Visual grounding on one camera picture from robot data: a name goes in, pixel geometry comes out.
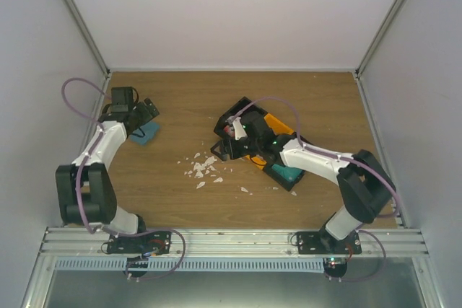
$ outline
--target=white panel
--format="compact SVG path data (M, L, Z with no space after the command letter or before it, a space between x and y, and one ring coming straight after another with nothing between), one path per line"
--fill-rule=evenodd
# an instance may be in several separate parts
M102 74L61 0L0 0L0 13L0 305L19 307L45 227L61 223L54 172L78 155L87 127L61 85ZM91 89L69 94L91 111Z
M447 307L462 301L462 0L408 0L364 83L403 198Z
M112 69L353 69L393 0L75 0Z

